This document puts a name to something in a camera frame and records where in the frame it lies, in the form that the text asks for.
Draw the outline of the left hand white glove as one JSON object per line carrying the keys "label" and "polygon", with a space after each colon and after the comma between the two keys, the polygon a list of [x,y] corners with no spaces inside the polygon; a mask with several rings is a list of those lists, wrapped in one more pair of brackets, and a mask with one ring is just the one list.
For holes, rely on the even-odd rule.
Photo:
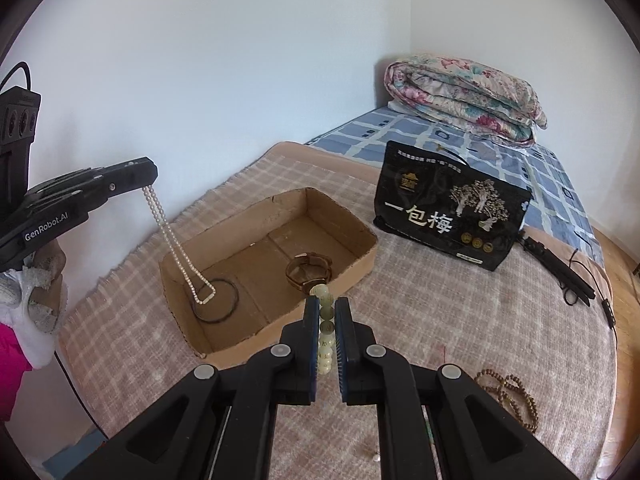
{"label": "left hand white glove", "polygon": [[1,323],[8,326],[29,365],[47,366],[66,307],[66,255],[56,240],[37,250],[18,270],[1,273]]}

